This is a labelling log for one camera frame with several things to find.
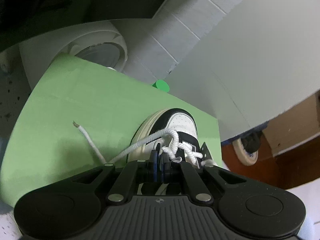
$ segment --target white cylinder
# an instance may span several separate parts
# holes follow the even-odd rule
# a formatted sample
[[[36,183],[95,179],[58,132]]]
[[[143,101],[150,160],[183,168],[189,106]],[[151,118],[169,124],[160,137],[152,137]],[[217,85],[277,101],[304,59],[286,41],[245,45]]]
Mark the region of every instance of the white cylinder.
[[[120,72],[127,61],[124,38],[109,21],[54,30],[21,42],[19,48],[32,90],[55,56],[61,52],[113,67]]]

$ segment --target white surface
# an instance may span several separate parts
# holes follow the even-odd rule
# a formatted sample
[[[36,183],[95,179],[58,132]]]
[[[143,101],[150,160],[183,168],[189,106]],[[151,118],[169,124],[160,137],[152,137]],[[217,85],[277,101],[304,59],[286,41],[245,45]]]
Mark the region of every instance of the white surface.
[[[316,179],[307,184],[301,185],[288,190],[299,197],[306,206],[307,215],[313,221],[317,223],[314,225],[315,237],[312,240],[320,239],[320,179]]]
[[[128,46],[123,73],[143,82],[164,79],[242,0],[167,0],[153,19],[112,23]]]
[[[226,140],[320,88],[320,0],[244,0],[165,79]]]
[[[168,120],[166,128],[190,134],[194,138],[198,139],[195,123],[192,118],[185,113],[173,114]]]
[[[36,86],[58,53],[76,55],[89,46],[104,42],[121,48],[119,61],[115,66],[116,70],[121,71],[127,60],[127,47],[123,37],[109,21],[69,26],[21,42],[21,59],[31,89]]]
[[[0,239],[18,240],[20,237],[22,237],[22,235],[13,218],[13,211],[0,215]]]

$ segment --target shoelace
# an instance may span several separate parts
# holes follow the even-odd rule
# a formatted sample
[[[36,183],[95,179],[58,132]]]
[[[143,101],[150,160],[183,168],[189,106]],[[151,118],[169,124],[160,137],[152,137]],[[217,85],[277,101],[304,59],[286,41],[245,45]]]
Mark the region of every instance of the shoelace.
[[[102,154],[98,150],[98,148],[95,146],[94,142],[91,140],[91,138],[90,138],[89,134],[87,133],[87,131],[81,125],[79,125],[79,124],[77,124],[75,122],[73,122],[73,125],[75,127],[77,127],[79,129],[79,131],[84,135],[84,137],[87,139],[89,145],[92,147],[92,149],[94,150],[95,154],[100,159],[100,161],[103,164],[107,163],[105,158],[102,156]],[[124,156],[127,156],[129,153],[131,153],[132,151],[134,151],[137,148],[141,147],[142,145],[150,143],[150,142],[152,142],[152,141],[154,141],[154,140],[156,140],[156,139],[158,139],[160,137],[166,136],[166,135],[170,135],[172,137],[173,141],[172,141],[170,147],[162,147],[161,150],[164,153],[167,153],[171,160],[176,158],[175,155],[177,153],[178,148],[184,150],[185,154],[189,157],[189,159],[191,160],[193,165],[196,165],[196,157],[200,158],[200,159],[203,158],[202,153],[192,151],[192,146],[190,144],[185,143],[185,142],[180,143],[179,142],[179,135],[175,130],[172,130],[172,129],[169,129],[169,128],[164,128],[164,129],[159,130],[159,131],[157,131],[157,132],[155,132],[155,133],[143,138],[142,140],[130,145],[127,149],[125,149],[120,154],[118,154],[116,157],[111,159],[109,161],[109,163],[116,163],[118,160],[120,160]],[[206,165],[206,164],[217,165],[214,160],[205,160],[205,161],[201,162],[201,165]]]

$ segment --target cardboard box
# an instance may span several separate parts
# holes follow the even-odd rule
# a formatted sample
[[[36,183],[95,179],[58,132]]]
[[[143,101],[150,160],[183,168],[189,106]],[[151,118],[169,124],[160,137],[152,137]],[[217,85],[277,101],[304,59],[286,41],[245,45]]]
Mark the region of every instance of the cardboard box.
[[[320,132],[319,92],[272,119],[263,131],[272,154],[286,150]]]

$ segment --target sneaker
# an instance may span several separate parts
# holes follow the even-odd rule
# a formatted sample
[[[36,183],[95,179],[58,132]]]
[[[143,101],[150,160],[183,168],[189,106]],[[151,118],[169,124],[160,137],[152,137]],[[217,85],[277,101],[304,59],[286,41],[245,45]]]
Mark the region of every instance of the sneaker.
[[[131,145],[165,128],[176,131],[179,136],[179,142],[191,150],[192,153],[197,153],[197,156],[200,155],[195,120],[190,113],[180,108],[160,110],[149,116],[133,136]],[[159,143],[161,148],[170,148],[173,144],[173,138],[170,135],[155,138],[153,141],[143,144],[141,147],[129,153],[127,161],[130,162],[139,159],[148,160],[151,151],[155,150]],[[192,160],[186,155],[183,149],[178,148],[175,157],[193,164],[195,168],[201,167],[201,158],[196,157],[196,163],[192,163]]]

